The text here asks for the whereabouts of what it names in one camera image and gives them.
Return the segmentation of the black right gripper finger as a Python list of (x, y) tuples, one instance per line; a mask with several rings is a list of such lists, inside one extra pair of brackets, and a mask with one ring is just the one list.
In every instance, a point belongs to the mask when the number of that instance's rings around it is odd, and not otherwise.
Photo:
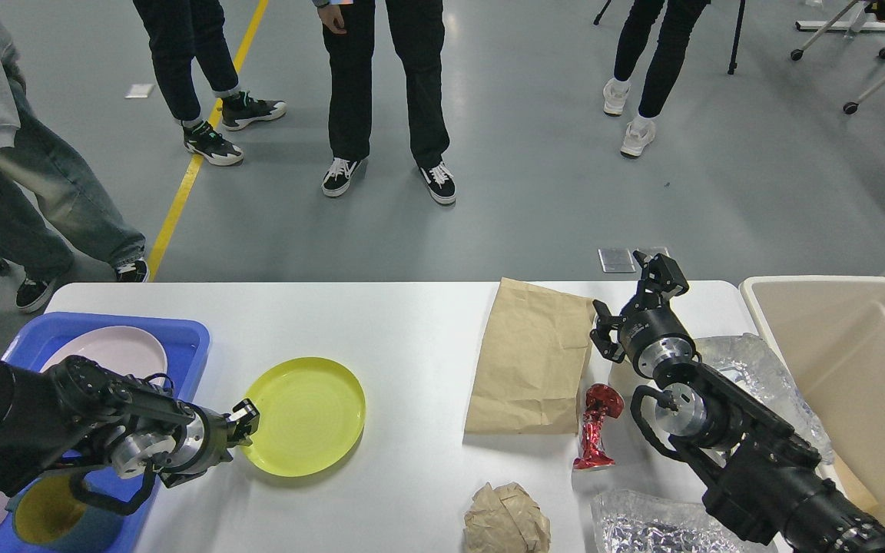
[(593, 299), (592, 305), (595, 322), (589, 335), (590, 339), (601, 357), (614, 363), (621, 363), (625, 360), (625, 350), (619, 342), (612, 339), (611, 332), (621, 329), (628, 317), (622, 313), (612, 315), (608, 305), (599, 299)]
[(641, 267), (637, 290), (635, 296), (631, 298), (632, 311), (668, 307), (671, 299), (689, 291), (688, 280), (685, 279), (677, 261), (668, 255), (654, 254), (650, 257), (639, 250), (635, 250), (632, 255)]

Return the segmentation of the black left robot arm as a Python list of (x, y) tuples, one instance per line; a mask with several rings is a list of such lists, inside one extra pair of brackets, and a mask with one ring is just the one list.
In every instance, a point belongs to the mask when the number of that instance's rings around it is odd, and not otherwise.
[(219, 414), (81, 355), (39, 373), (0, 360), (0, 492), (66, 475), (76, 500), (127, 517), (158, 481), (172, 488), (230, 462), (259, 423), (249, 399)]

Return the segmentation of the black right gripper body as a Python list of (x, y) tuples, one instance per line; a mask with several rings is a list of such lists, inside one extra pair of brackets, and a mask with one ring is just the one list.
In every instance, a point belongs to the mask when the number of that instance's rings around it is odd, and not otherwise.
[(625, 307), (619, 343), (636, 373), (649, 380), (692, 380), (698, 374), (695, 344), (668, 306)]

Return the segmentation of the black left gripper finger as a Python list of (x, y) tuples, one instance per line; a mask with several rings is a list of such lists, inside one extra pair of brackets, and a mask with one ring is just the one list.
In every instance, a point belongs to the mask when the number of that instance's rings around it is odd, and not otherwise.
[(259, 429), (260, 412), (250, 399), (243, 399), (227, 416), (227, 445), (249, 447), (252, 436)]

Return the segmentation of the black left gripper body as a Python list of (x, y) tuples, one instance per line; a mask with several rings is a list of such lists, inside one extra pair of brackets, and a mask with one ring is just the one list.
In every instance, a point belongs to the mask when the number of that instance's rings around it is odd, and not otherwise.
[(219, 463), (232, 462), (234, 455), (230, 449), (237, 444), (237, 423), (230, 413), (220, 414), (194, 405), (181, 408), (192, 420), (174, 434), (176, 447), (159, 473), (166, 488), (199, 478)]

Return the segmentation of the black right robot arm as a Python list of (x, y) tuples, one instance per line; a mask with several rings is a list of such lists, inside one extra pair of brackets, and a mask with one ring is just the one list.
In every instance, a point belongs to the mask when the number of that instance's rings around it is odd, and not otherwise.
[(595, 301), (590, 337), (605, 359), (628, 359), (646, 379), (630, 413), (656, 451), (703, 481), (707, 514), (745, 541), (780, 535), (796, 552), (885, 552), (885, 526), (816, 475), (817, 449), (702, 362), (669, 304), (689, 288), (677, 262), (632, 256), (641, 269), (635, 295), (618, 314)]

